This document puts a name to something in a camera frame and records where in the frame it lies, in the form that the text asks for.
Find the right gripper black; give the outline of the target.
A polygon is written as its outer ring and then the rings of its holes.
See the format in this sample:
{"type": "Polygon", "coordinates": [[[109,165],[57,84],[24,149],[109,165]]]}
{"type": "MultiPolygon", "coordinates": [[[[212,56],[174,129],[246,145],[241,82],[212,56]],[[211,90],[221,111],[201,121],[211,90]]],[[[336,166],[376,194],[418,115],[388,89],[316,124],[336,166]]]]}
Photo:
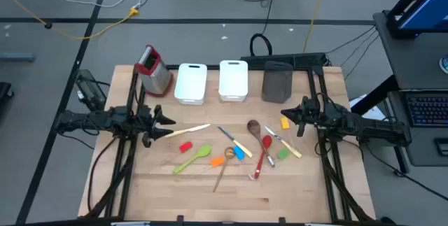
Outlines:
{"type": "Polygon", "coordinates": [[[302,137],[305,132],[305,125],[312,124],[317,116],[317,101],[309,97],[303,97],[302,103],[294,108],[287,108],[281,110],[282,114],[291,122],[298,124],[297,136],[302,137]]]}

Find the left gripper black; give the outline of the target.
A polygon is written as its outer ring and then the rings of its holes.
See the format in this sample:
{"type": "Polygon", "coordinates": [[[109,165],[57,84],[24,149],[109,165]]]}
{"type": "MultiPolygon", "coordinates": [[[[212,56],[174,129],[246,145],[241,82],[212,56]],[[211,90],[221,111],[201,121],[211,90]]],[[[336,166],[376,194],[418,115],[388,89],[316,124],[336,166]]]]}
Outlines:
{"type": "Polygon", "coordinates": [[[140,132],[143,132],[142,143],[146,148],[150,148],[152,141],[155,141],[163,136],[172,134],[174,131],[170,129],[157,128],[156,124],[161,125],[175,125],[176,122],[170,118],[161,115],[161,105],[156,105],[154,114],[151,115],[151,108],[147,105],[142,105],[137,111],[137,119],[139,121],[140,132]]]}

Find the cream-handled table knife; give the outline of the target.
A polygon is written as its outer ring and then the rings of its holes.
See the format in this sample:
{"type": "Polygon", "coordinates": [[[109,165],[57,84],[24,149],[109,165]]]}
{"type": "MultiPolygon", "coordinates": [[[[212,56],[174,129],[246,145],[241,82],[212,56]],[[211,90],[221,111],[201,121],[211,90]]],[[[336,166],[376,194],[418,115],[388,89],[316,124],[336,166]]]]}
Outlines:
{"type": "Polygon", "coordinates": [[[231,135],[231,133],[227,132],[220,126],[218,126],[218,129],[221,130],[222,133],[224,133],[229,138],[229,140],[231,140],[236,146],[238,146],[247,156],[253,157],[253,153],[245,146],[243,146],[240,142],[238,142],[236,138],[231,135]]]}
{"type": "Polygon", "coordinates": [[[268,126],[264,126],[265,130],[270,133],[277,141],[280,141],[294,156],[297,158],[301,158],[302,154],[296,150],[294,147],[292,147],[288,142],[286,142],[283,138],[281,138],[278,134],[276,134],[274,131],[272,131],[268,126]]]}
{"type": "Polygon", "coordinates": [[[188,132],[195,132],[195,131],[198,131],[198,130],[207,128],[207,127],[209,127],[210,125],[211,125],[211,124],[205,124],[205,125],[200,125],[200,126],[192,127],[192,128],[189,128],[189,129],[178,130],[178,131],[172,132],[171,134],[168,134],[168,135],[166,135],[166,136],[164,136],[164,137],[165,137],[165,138],[169,138],[169,137],[173,137],[173,136],[178,136],[178,135],[180,135],[180,134],[185,134],[185,133],[188,133],[188,132]]]}

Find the red silicone spoon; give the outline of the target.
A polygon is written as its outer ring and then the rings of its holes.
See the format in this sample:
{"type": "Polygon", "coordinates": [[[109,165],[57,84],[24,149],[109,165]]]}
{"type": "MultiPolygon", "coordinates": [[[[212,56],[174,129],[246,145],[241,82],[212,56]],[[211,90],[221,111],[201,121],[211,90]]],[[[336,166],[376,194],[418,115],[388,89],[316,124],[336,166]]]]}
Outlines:
{"type": "MultiPolygon", "coordinates": [[[[262,138],[262,143],[263,143],[264,147],[266,149],[268,149],[271,146],[271,144],[272,144],[272,137],[270,135],[264,136],[262,138]]],[[[261,169],[262,169],[262,165],[263,165],[264,157],[265,157],[265,152],[264,152],[264,150],[262,150],[262,152],[260,154],[260,158],[258,160],[257,167],[255,169],[255,173],[254,173],[254,178],[256,180],[259,178],[259,175],[260,175],[260,172],[261,172],[261,169]]]]}

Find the large dark wooden spoon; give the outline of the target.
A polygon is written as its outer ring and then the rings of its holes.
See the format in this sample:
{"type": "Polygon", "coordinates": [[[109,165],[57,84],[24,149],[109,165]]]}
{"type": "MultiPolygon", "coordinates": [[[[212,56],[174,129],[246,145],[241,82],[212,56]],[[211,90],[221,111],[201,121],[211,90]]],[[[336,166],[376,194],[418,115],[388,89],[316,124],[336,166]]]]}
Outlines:
{"type": "Polygon", "coordinates": [[[263,140],[260,135],[260,123],[257,120],[249,120],[247,123],[247,130],[258,140],[262,151],[265,153],[266,158],[272,168],[275,167],[274,160],[272,156],[269,154],[267,148],[264,146],[263,140]]]}

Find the green silicone spoon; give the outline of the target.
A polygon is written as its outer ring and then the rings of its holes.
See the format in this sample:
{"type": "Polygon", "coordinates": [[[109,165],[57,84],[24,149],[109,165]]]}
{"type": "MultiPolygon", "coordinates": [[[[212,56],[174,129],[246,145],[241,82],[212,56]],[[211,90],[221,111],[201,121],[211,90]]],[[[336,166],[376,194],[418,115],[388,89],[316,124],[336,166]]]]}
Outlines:
{"type": "Polygon", "coordinates": [[[186,162],[184,162],[182,165],[178,166],[177,168],[175,168],[172,173],[173,174],[179,174],[180,172],[182,172],[189,164],[193,163],[195,160],[201,158],[201,157],[206,157],[207,155],[209,155],[212,151],[212,146],[211,145],[203,145],[202,147],[200,147],[196,153],[186,162]]]}

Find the orange spatula clear handle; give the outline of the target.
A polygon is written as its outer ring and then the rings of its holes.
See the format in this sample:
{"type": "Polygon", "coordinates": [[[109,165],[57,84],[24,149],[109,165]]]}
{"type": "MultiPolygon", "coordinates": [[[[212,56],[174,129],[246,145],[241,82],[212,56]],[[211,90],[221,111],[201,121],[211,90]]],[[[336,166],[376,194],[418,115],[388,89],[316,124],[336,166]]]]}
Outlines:
{"type": "Polygon", "coordinates": [[[189,178],[196,178],[198,176],[207,175],[210,173],[213,173],[215,169],[217,169],[219,166],[222,166],[225,159],[224,157],[215,157],[210,160],[210,163],[207,167],[202,167],[201,169],[197,170],[193,174],[189,176],[189,178]]]}

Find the grey translucent plastic bin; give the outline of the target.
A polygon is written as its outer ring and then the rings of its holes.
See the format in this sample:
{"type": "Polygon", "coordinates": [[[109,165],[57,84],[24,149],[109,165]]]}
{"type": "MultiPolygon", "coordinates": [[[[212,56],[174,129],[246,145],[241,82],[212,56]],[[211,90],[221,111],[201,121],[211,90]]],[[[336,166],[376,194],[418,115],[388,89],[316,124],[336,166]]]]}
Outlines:
{"type": "Polygon", "coordinates": [[[277,104],[286,102],[291,97],[292,78],[292,65],[276,61],[265,62],[262,100],[277,104]]]}

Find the red and steel box grater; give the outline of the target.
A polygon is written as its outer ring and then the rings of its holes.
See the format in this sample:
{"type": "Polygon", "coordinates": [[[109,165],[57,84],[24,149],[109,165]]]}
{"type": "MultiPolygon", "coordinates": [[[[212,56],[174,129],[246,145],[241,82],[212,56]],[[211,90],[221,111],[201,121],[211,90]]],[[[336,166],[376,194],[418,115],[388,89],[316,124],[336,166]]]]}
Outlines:
{"type": "Polygon", "coordinates": [[[173,83],[173,74],[165,66],[159,52],[147,45],[143,54],[134,65],[147,94],[153,97],[164,97],[173,83]]]}

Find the white plastic bin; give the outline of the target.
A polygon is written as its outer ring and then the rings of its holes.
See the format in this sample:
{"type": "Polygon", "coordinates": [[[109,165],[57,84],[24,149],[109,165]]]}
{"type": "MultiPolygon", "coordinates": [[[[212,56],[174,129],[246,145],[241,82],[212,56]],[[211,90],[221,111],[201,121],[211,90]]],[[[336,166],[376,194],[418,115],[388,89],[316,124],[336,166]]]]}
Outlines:
{"type": "Polygon", "coordinates": [[[223,60],[219,64],[218,93],[222,101],[242,102],[249,91],[248,64],[241,60],[223,60]]]}
{"type": "Polygon", "coordinates": [[[178,68],[174,97],[181,104],[202,105],[207,84],[207,65],[183,63],[178,68]]]}

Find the white paper sheet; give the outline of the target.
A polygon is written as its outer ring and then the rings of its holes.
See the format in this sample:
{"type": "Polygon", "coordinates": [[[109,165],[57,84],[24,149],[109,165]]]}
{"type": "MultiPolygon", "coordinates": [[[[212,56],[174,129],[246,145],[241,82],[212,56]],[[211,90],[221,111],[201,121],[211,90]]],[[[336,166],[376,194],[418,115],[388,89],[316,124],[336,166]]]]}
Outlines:
{"type": "MultiPolygon", "coordinates": [[[[363,94],[357,98],[351,99],[349,101],[350,107],[353,107],[355,104],[357,104],[360,100],[362,100],[366,96],[367,96],[366,94],[363,94]]],[[[363,114],[362,117],[373,120],[383,120],[386,116],[381,112],[381,110],[377,106],[374,106],[367,113],[363,114]]]]}

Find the black mesh power box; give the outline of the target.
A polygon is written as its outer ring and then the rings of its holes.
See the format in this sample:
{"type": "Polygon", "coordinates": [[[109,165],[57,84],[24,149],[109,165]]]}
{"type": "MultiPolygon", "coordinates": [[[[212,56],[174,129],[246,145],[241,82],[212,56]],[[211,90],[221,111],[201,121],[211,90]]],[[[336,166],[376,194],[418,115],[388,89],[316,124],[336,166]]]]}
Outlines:
{"type": "Polygon", "coordinates": [[[102,111],[106,103],[106,95],[87,69],[78,70],[74,90],[81,103],[90,111],[102,111]]]}

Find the grey computer cart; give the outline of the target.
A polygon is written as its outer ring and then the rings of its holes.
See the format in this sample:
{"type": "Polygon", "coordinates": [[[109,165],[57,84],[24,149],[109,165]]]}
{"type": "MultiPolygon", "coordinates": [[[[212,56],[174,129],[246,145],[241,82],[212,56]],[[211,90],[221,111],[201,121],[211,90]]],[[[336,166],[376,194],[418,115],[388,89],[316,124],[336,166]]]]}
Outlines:
{"type": "Polygon", "coordinates": [[[448,127],[412,127],[407,115],[404,94],[408,92],[448,92],[448,74],[439,67],[439,60],[448,54],[448,33],[423,33],[415,39],[396,39],[386,26],[385,13],[373,15],[374,24],[386,51],[393,74],[351,111],[365,114],[387,99],[394,116],[410,126],[412,143],[405,149],[415,167],[448,167],[435,138],[448,138],[448,127]]]}

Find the black keyboard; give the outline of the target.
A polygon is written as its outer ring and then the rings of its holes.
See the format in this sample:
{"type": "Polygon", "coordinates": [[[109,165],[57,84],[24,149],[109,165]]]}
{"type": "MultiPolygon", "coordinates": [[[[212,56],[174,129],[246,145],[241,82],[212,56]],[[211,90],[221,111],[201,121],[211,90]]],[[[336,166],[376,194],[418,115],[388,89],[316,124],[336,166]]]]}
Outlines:
{"type": "Polygon", "coordinates": [[[408,92],[404,102],[412,127],[448,127],[448,92],[408,92]]]}

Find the small black desk device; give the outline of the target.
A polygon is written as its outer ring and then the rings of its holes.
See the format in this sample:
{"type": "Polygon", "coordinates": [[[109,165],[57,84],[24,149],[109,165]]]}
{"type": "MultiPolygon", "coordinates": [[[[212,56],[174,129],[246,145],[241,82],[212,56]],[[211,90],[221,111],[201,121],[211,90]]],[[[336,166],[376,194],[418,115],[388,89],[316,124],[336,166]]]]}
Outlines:
{"type": "Polygon", "coordinates": [[[448,138],[435,138],[435,147],[442,157],[448,157],[448,138]]]}

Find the grey floor bar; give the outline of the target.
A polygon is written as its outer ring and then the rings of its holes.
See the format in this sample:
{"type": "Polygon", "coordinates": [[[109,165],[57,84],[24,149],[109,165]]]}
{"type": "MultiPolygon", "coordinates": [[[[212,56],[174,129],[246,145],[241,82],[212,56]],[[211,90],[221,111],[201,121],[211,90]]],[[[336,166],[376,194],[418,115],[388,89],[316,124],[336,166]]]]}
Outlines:
{"type": "Polygon", "coordinates": [[[0,52],[0,62],[34,62],[36,55],[33,53],[0,52]]]}

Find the black floor object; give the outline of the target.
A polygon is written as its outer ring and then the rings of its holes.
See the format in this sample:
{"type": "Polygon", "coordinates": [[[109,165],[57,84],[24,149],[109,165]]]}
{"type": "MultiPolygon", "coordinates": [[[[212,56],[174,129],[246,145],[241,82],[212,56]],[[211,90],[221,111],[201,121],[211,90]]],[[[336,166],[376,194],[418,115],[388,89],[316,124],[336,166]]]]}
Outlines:
{"type": "Polygon", "coordinates": [[[3,115],[13,96],[14,92],[12,91],[11,84],[7,82],[0,82],[0,117],[3,115]]]}

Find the black computer monitor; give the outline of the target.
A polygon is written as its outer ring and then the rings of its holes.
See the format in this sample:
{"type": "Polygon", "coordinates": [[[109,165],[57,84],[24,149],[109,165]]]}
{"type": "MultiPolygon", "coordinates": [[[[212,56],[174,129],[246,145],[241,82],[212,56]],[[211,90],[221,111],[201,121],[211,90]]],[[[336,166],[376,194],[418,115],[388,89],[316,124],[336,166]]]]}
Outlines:
{"type": "Polygon", "coordinates": [[[385,16],[394,38],[448,33],[448,0],[399,0],[385,16]]]}

